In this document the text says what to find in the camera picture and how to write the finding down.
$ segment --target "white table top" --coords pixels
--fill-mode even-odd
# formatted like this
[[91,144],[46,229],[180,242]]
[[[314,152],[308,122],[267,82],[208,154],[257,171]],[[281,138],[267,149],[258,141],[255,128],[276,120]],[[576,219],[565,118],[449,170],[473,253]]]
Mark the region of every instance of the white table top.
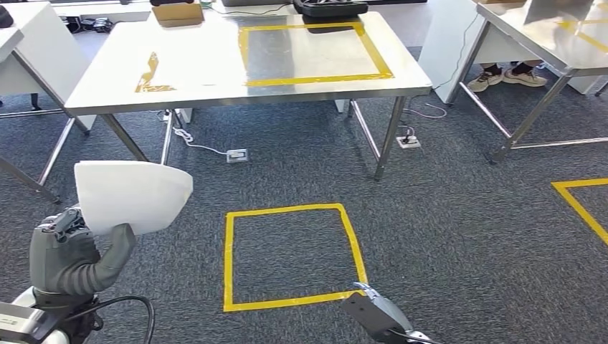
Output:
[[16,27],[0,29],[0,63],[2,63],[23,39],[23,34]]
[[23,39],[23,29],[49,3],[46,1],[2,4],[13,17],[11,27],[0,29],[0,62],[3,62]]
[[479,4],[478,12],[562,72],[608,74],[608,0]]
[[431,82],[382,16],[300,15],[162,28],[120,23],[65,107],[73,115],[263,102],[423,95]]

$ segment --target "metal table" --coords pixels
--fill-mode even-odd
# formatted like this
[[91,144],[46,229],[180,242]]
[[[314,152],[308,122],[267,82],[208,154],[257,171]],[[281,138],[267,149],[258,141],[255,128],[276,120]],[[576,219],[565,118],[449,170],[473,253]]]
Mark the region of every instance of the metal table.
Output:
[[[460,87],[506,137],[500,149],[491,155],[490,161],[503,160],[512,149],[607,142],[608,138],[589,138],[518,143],[572,77],[608,75],[608,42],[605,40],[605,37],[608,37],[608,0],[527,0],[517,4],[478,4],[477,11],[486,21],[458,80]],[[514,133],[510,132],[463,82],[490,25],[505,32],[561,75]],[[453,102],[455,97],[456,94],[448,102]]]
[[[430,90],[426,74],[376,12],[311,21],[300,15],[222,17],[206,11],[198,26],[117,25],[65,107],[71,115],[102,114],[135,157],[147,161],[114,114],[349,99],[380,179],[406,97]],[[396,98],[380,148],[353,100],[360,97]],[[169,117],[161,163],[167,162],[176,118]]]
[[[0,169],[10,172],[46,199],[57,203],[60,200],[58,196],[44,185],[72,127],[79,128],[87,135],[94,120],[71,117],[63,109],[63,103],[85,71],[88,61],[48,2],[3,6],[11,14],[14,24],[0,29],[0,94],[32,94],[32,111],[0,113],[0,120],[56,114],[65,114],[68,119],[37,179],[28,176],[2,156]],[[40,91],[46,92],[59,108],[37,110],[35,100]]]

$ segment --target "shoe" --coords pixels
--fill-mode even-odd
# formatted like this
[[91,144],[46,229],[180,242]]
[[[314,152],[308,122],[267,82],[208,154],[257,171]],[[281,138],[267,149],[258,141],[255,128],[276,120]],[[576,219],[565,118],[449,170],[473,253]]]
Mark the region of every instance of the shoe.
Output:
[[508,84],[522,84],[529,87],[543,87],[547,79],[534,74],[534,70],[523,74],[513,74],[513,69],[505,72],[504,82]]
[[496,85],[503,81],[502,74],[492,74],[488,71],[483,71],[475,80],[472,80],[467,84],[469,90],[473,92],[483,92],[488,89],[488,87],[492,85]]

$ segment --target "floor power socket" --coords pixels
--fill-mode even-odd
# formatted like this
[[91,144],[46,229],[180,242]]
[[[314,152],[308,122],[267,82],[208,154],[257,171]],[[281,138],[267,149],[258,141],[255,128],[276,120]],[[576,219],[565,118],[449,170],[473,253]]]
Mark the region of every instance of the floor power socket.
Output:
[[418,147],[422,147],[420,145],[420,140],[418,140],[418,138],[416,136],[397,136],[397,143],[399,144],[399,147],[401,147],[402,149],[405,148],[418,148]]
[[226,162],[240,163],[249,160],[247,149],[232,149],[226,152]]

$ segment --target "white paper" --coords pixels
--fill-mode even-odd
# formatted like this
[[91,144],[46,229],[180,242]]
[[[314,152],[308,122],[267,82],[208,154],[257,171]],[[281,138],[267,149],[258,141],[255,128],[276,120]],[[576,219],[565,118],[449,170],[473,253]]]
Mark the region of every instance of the white paper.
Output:
[[192,194],[192,176],[156,163],[81,161],[74,172],[82,216],[95,235],[119,224],[135,235],[165,229]]

